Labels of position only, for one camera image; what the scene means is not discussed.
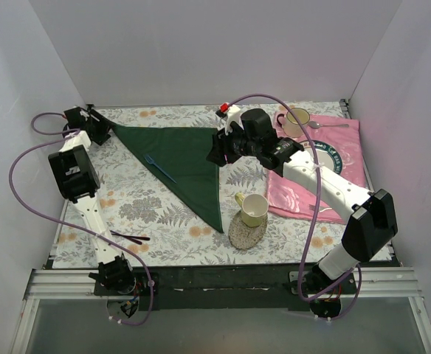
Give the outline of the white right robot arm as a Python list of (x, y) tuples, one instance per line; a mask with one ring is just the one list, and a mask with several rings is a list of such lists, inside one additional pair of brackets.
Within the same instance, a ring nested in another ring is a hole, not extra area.
[(398, 227), (390, 193), (371, 192), (315, 163), (301, 144), (277, 135), (269, 115), (261, 108), (241, 111), (225, 103), (216, 114), (226, 124), (213, 135), (209, 162), (223, 167), (242, 156), (254, 156), (280, 177), (309, 192), (319, 192), (321, 200), (347, 223), (341, 243), (317, 264), (313, 283), (318, 291), (332, 292), (345, 272), (369, 261), (396, 235)]

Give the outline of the dark green cloth napkin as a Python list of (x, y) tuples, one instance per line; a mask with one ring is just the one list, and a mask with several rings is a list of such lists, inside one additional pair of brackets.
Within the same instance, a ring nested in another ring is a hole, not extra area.
[[(124, 146), (190, 210), (217, 232), (223, 231), (219, 204), (218, 165), (207, 160), (215, 128), (128, 127), (114, 125), (114, 135)], [(173, 183), (144, 155), (169, 173)]]

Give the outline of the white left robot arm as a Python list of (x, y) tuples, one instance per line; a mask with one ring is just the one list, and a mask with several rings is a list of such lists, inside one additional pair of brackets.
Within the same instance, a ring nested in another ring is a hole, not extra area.
[(91, 237), (97, 262), (111, 263), (122, 252), (114, 247), (100, 206), (100, 181), (88, 155), (93, 143), (102, 145), (110, 138), (110, 125), (91, 107), (70, 108), (64, 116), (70, 132), (63, 147), (49, 155), (49, 164), (61, 195), (74, 205), (86, 228), (98, 234)]

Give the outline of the blue plastic fork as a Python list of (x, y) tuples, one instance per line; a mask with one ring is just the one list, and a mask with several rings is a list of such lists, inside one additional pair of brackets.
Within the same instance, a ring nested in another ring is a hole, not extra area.
[(176, 183), (176, 180), (169, 173), (167, 173), (162, 167), (160, 167), (150, 155), (145, 154), (144, 158), (145, 158), (147, 163), (154, 166), (157, 170), (159, 170), (164, 176), (166, 176), (173, 183)]

